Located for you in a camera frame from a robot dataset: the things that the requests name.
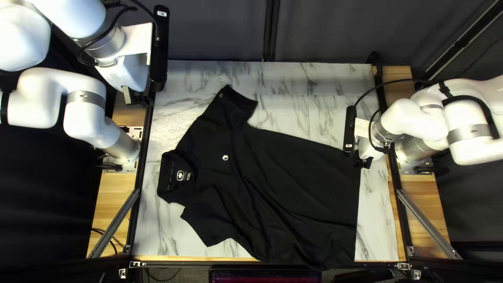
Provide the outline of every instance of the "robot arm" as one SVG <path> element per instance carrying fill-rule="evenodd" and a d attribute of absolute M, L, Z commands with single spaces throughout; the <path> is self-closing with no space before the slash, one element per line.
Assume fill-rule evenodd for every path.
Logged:
<path fill-rule="evenodd" d="M 488 105 L 494 125 L 503 132 L 503 76 L 488 81 L 455 79 L 445 82 L 453 96 L 468 95 Z M 457 164 L 472 165 L 503 159 L 503 138 L 494 139 L 481 106 L 471 100 L 446 104 L 447 97 L 434 85 L 399 99 L 373 122 L 371 137 L 382 147 L 395 142 L 396 156 L 403 162 L 418 161 L 450 148 Z M 361 158 L 382 153 L 368 143 L 369 122 L 357 119 L 355 135 L 361 138 Z"/>
<path fill-rule="evenodd" d="M 7 113 L 0 123 L 50 128 L 57 122 L 62 95 L 67 96 L 63 128 L 69 136 L 108 153 L 117 164 L 136 159 L 139 140 L 105 117 L 106 88 L 84 75 L 49 68 L 24 71 L 17 89 L 0 95 L 1 112 Z"/>
<path fill-rule="evenodd" d="M 168 19 L 169 10 L 165 10 L 158 15 Z M 123 92 L 124 88 L 131 88 L 142 92 L 149 74 L 152 23 L 129 27 L 115 24 L 109 31 L 111 21 L 100 0 L 0 1 L 3 27 L 0 30 L 0 69 L 13 72 L 40 63 L 47 55 L 50 24 L 54 23 L 81 47 L 103 35 L 85 48 L 94 58 L 91 63 L 96 64 L 98 72 L 117 90 Z M 162 44 L 153 48 L 163 48 L 162 52 L 167 52 L 164 43 L 167 39 L 156 36 L 156 40 Z M 155 82 L 162 85 L 157 88 L 163 87 L 163 81 Z"/>

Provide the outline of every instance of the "black cloth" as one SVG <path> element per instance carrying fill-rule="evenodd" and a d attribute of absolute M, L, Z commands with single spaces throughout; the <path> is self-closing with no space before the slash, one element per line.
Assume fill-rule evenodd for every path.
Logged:
<path fill-rule="evenodd" d="M 157 194 L 185 206 L 206 246 L 328 269 L 354 261 L 360 169 L 342 151 L 247 124 L 257 105 L 230 86 L 161 160 Z"/>

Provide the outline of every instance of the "cylindrical joint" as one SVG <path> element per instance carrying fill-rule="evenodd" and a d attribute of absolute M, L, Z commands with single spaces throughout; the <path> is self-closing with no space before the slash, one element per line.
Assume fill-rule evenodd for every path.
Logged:
<path fill-rule="evenodd" d="M 109 27 L 109 25 L 110 19 L 106 18 L 100 29 L 96 33 L 85 38 L 74 39 L 74 41 L 79 46 L 83 46 L 84 44 L 95 39 L 97 36 L 103 34 Z M 98 40 L 98 42 L 86 48 L 86 53 L 96 59 L 110 57 L 121 50 L 122 46 L 124 45 L 125 39 L 126 35 L 124 33 L 124 30 L 119 25 L 115 25 L 115 27 L 104 38 Z"/>
<path fill-rule="evenodd" d="M 375 121 L 370 129 L 371 134 L 375 137 L 381 144 L 389 144 L 398 138 L 397 134 L 392 134 L 382 126 L 381 120 Z"/>
<path fill-rule="evenodd" d="M 430 148 L 422 139 L 414 136 L 405 135 L 395 141 L 396 157 L 405 163 L 423 160 L 437 152 L 440 151 Z"/>
<path fill-rule="evenodd" d="M 487 124 L 467 125 L 461 128 L 454 129 L 449 132 L 447 140 L 449 144 L 459 142 L 460 140 L 469 139 L 478 136 L 491 136 L 491 131 Z"/>
<path fill-rule="evenodd" d="M 140 153 L 140 140 L 120 130 L 119 139 L 111 147 L 101 149 L 104 153 L 110 155 L 115 164 L 128 164 L 133 162 Z"/>

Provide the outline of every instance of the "white marble tile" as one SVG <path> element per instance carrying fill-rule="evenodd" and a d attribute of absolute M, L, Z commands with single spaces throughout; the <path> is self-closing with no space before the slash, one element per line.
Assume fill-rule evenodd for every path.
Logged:
<path fill-rule="evenodd" d="M 362 95 L 374 86 L 369 64 L 307 63 L 309 95 Z"/>
<path fill-rule="evenodd" d="M 157 94 L 143 177 L 136 226 L 134 254 L 215 257 L 250 257 L 232 239 L 206 247 L 180 215 L 184 207 L 157 196 L 160 159 L 175 149 L 192 122 L 201 115 L 214 94 Z"/>
<path fill-rule="evenodd" d="M 306 95 L 254 95 L 258 101 L 248 124 L 309 139 L 309 109 Z"/>
<path fill-rule="evenodd" d="M 395 221 L 388 188 L 386 160 L 362 169 L 355 260 L 397 261 Z"/>
<path fill-rule="evenodd" d="M 346 107 L 358 96 L 309 96 L 310 139 L 342 148 Z M 362 100 L 359 117 L 377 109 L 375 95 Z M 384 159 L 362 169 L 358 204 L 355 260 L 398 260 L 393 210 L 389 200 L 388 175 Z"/>
<path fill-rule="evenodd" d="M 308 96 L 310 138 L 316 142 L 342 149 L 346 108 L 358 100 L 350 96 Z M 379 108 L 375 93 L 367 95 L 357 106 L 357 117 L 369 120 Z"/>
<path fill-rule="evenodd" d="M 245 76 L 244 73 L 239 73 L 241 71 L 229 72 L 230 64 L 233 64 L 232 69 L 236 69 L 239 68 L 239 64 L 244 68 L 244 63 L 182 61 L 175 63 L 171 64 L 168 74 L 171 78 L 170 84 L 166 84 L 165 91 L 156 98 L 133 253 L 250 257 L 232 239 L 206 247 L 191 226 L 180 218 L 184 207 L 176 203 L 168 204 L 157 197 L 156 188 L 162 153 L 176 147 L 192 122 L 204 112 L 213 99 L 214 95 L 211 93 L 218 92 L 225 84 L 230 83 L 229 80 L 236 86 L 241 79 L 239 81 L 241 89 L 239 86 L 234 88 L 259 102 L 248 121 L 250 125 L 309 138 L 336 148 L 342 147 L 346 107 L 354 104 L 360 93 L 356 95 L 333 92 L 332 96 L 307 96 L 305 84 L 302 93 L 301 84 L 297 83 L 297 79 L 292 79 L 291 84 L 287 80 L 288 77 L 295 78 L 301 75 L 283 74 L 287 72 L 286 69 L 302 66 L 298 63 L 275 63 L 267 66 L 269 74 L 263 72 L 264 66 L 262 66 L 264 78 L 279 78 L 276 83 L 273 79 L 264 79 L 263 84 L 246 83 L 258 78 L 250 79 L 253 77 L 251 73 Z M 259 74 L 260 64 L 252 64 Z M 227 76 L 230 73 L 236 75 L 230 79 Z M 285 88 L 281 88 L 281 83 L 278 83 L 281 78 L 284 79 Z M 371 85 L 365 88 L 372 87 L 372 80 L 368 83 Z M 358 117 L 370 118 L 377 107 L 375 94 L 369 95 L 358 106 Z M 355 259 L 398 260 L 384 160 L 375 161 L 371 170 L 362 170 L 361 178 Z"/>
<path fill-rule="evenodd" d="M 234 62 L 232 88 L 244 95 L 305 95 L 306 63 Z"/>
<path fill-rule="evenodd" d="M 224 61 L 170 60 L 163 92 L 217 93 L 232 83 L 232 64 Z"/>

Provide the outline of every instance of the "silver metal ring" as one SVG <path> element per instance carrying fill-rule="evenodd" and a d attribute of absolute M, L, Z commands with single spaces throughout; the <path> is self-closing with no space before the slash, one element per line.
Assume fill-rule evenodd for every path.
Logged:
<path fill-rule="evenodd" d="M 447 141 L 451 145 L 455 142 L 459 142 L 460 140 L 478 136 L 491 136 L 489 126 L 486 124 L 475 124 L 454 129 L 447 135 Z"/>
<path fill-rule="evenodd" d="M 68 94 L 68 98 L 66 99 L 66 103 L 70 102 L 88 102 L 92 104 L 96 104 L 105 110 L 105 104 L 107 100 L 103 98 L 103 96 L 96 94 L 94 92 L 89 91 L 74 91 Z"/>
<path fill-rule="evenodd" d="M 430 108 L 444 109 L 444 107 L 442 105 L 438 105 L 438 104 L 423 105 L 420 108 L 421 108 L 421 110 L 430 109 Z"/>
<path fill-rule="evenodd" d="M 41 16 L 49 25 L 52 24 L 52 22 L 41 11 L 39 11 L 37 9 L 37 7 L 35 7 L 35 5 L 31 4 L 30 2 L 27 2 L 25 0 L 0 0 L 0 2 L 17 4 L 17 5 L 23 6 L 25 8 L 28 8 L 28 9 L 36 12 L 39 16 Z"/>

